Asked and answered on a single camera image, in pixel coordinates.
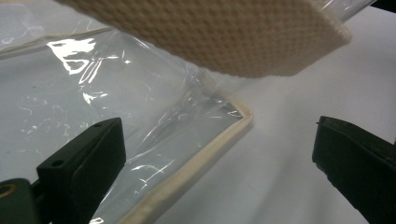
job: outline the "plastic bag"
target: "plastic bag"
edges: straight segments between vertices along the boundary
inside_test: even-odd
[[[94,123],[120,117],[127,162],[92,220],[118,222],[243,118],[219,90],[236,92],[244,79],[208,72],[72,11],[65,21],[57,17],[64,27],[42,23],[60,10],[43,4],[0,7],[20,12],[8,14],[13,25],[2,30],[0,181],[35,181],[33,168],[44,159]]]

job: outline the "textured fabric pad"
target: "textured fabric pad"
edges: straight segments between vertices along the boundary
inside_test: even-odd
[[[290,76],[350,40],[322,0],[58,0],[210,70]]]

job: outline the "clamp jaw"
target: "clamp jaw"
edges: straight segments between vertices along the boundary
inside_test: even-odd
[[[312,158],[367,221],[396,223],[396,146],[346,121],[321,117]]]
[[[94,124],[37,167],[0,183],[0,223],[87,224],[126,160],[121,119]]]

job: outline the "white table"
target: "white table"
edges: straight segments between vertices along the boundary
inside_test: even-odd
[[[157,224],[367,223],[311,155],[322,115],[395,140],[396,14],[368,7],[346,24],[350,45],[240,93],[254,128]]]

